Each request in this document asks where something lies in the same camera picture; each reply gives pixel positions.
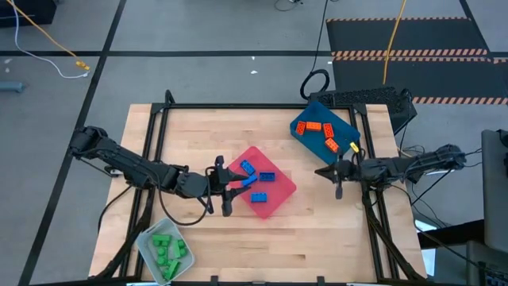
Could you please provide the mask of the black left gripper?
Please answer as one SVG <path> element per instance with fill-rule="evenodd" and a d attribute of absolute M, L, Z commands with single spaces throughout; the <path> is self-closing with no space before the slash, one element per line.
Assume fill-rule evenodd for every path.
<path fill-rule="evenodd" d="M 175 192 L 183 198 L 191 199 L 212 195 L 215 184 L 229 184 L 233 181 L 246 180 L 248 176 L 237 174 L 224 167 L 224 157 L 217 156 L 214 161 L 214 172 L 209 175 L 200 175 L 196 172 L 183 172 L 179 174 L 175 185 Z M 248 191 L 250 187 L 231 188 L 224 191 L 222 197 L 222 215 L 229 217 L 233 213 L 233 199 Z"/>

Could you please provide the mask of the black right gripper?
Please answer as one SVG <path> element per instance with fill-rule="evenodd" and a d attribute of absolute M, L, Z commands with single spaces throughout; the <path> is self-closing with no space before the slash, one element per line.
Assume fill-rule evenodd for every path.
<path fill-rule="evenodd" d="M 360 182 L 363 178 L 362 166 L 350 160 L 339 160 L 324 168 L 314 171 L 315 174 L 330 180 L 335 185 L 335 198 L 342 199 L 343 181 Z"/>

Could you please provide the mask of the pink translucent plastic bin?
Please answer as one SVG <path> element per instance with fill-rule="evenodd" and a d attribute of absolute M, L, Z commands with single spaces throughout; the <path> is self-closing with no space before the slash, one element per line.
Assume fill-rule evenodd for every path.
<path fill-rule="evenodd" d="M 243 202 L 261 218 L 270 218 L 276 210 L 296 191 L 294 182 L 284 174 L 264 153 L 257 147 L 246 149 L 240 156 L 229 164 L 229 168 L 238 174 L 249 176 L 240 166 L 241 161 L 247 160 L 253 165 L 257 175 L 257 181 L 251 184 L 250 189 L 240 195 Z M 260 172 L 274 172 L 275 181 L 263 182 L 259 180 Z M 251 203 L 250 195 L 253 192 L 266 192 L 266 203 Z"/>

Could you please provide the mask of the teal plastic bin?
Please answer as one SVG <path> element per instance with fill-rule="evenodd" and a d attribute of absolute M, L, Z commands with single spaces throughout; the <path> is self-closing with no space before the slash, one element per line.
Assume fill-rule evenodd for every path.
<path fill-rule="evenodd" d="M 300 136 L 296 134 L 295 128 L 299 121 L 331 123 L 333 126 L 333 140 L 340 146 L 337 153 L 331 152 L 325 146 L 325 135 L 323 128 L 319 132 L 305 130 Z M 296 119 L 290 124 L 291 135 L 308 148 L 314 155 L 322 159 L 326 164 L 335 162 L 339 155 L 346 154 L 350 150 L 350 143 L 357 143 L 360 133 L 357 129 L 335 115 L 331 110 L 320 102 L 312 102 Z"/>

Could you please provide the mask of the light grey plastic bin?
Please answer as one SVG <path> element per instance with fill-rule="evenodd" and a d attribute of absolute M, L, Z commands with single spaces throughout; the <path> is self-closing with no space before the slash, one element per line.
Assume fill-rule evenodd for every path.
<path fill-rule="evenodd" d="M 180 265 L 178 268 L 178 272 L 176 273 L 174 278 L 170 281 L 166 281 L 163 278 L 163 267 L 164 266 L 158 266 L 158 264 L 156 263 L 156 258 L 157 258 L 156 249 L 158 247 L 156 247 L 152 244 L 152 235 L 153 234 L 169 234 L 169 235 L 171 235 L 171 242 L 170 242 L 170 245 L 168 246 L 168 251 L 167 251 L 168 260 L 179 260 Z M 177 240 L 177 239 L 183 239 L 186 244 L 187 255 L 185 257 L 175 258 L 174 254 L 173 254 L 173 245 L 175 243 L 175 240 Z M 195 262 L 194 254 L 192 253 L 186 240 L 180 233 L 179 228 L 169 218 L 161 219 L 154 226 L 150 226 L 147 230 L 142 232 L 138 236 L 138 238 L 136 240 L 136 244 L 137 244 L 137 247 L 139 249 L 141 256 L 144 259 L 144 262 L 148 268 L 148 271 L 152 274 L 153 279 L 159 285 L 163 285 L 163 286 L 169 285 L 173 280 L 182 276 L 187 270 L 189 270 L 194 265 L 194 262 Z"/>

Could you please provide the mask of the black mat with hazard stripes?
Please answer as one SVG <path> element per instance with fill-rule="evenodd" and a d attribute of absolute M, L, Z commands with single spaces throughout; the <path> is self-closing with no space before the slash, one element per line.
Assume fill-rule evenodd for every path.
<path fill-rule="evenodd" d="M 468 17 L 330 18 L 336 87 L 387 85 L 419 104 L 508 106 L 508 59 L 491 55 Z"/>

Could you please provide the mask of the grey desk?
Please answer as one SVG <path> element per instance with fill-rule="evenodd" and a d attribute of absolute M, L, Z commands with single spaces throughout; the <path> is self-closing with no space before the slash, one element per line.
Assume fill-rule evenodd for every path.
<path fill-rule="evenodd" d="M 508 253 L 508 131 L 481 133 L 485 242 Z"/>

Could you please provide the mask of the dark grey equipment cart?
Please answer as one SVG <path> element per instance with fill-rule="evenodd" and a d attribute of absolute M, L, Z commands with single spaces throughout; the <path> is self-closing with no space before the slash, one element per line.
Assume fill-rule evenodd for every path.
<path fill-rule="evenodd" d="M 508 286 L 508 222 L 493 226 L 484 220 L 425 230 L 422 249 L 449 251 L 438 258 L 437 275 L 453 275 L 467 286 Z"/>

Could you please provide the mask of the grey blue metal foot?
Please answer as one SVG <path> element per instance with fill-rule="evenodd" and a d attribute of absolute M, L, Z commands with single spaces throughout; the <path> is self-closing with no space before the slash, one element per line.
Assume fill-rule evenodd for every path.
<path fill-rule="evenodd" d="M 21 82 L 0 81 L 0 91 L 21 93 L 24 89 Z"/>

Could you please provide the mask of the black box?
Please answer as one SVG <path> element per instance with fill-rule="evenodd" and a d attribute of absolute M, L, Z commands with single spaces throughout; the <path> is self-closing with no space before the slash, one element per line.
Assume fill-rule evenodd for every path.
<path fill-rule="evenodd" d="M 15 5 L 38 25 L 51 24 L 56 13 L 54 0 L 12 0 Z M 15 9 L 7 2 L 0 0 L 0 28 L 16 25 Z"/>

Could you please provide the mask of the black aluminium table frame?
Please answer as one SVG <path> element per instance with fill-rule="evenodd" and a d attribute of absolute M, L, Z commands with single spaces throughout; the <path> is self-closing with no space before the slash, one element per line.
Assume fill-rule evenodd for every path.
<path fill-rule="evenodd" d="M 371 244 L 358 184 L 346 183 L 344 197 L 314 174 L 322 166 L 290 134 L 299 104 L 183 104 L 163 117 L 154 104 L 133 104 L 123 129 L 109 135 L 136 153 L 147 152 L 195 172 L 216 156 L 230 162 L 257 147 L 296 184 L 296 192 L 268 219 L 258 218 L 242 199 L 233 214 L 202 214 L 195 200 L 155 197 L 151 220 L 166 214 L 185 222 L 182 234 L 194 254 L 184 281 L 373 282 L 400 277 L 382 244 Z"/>

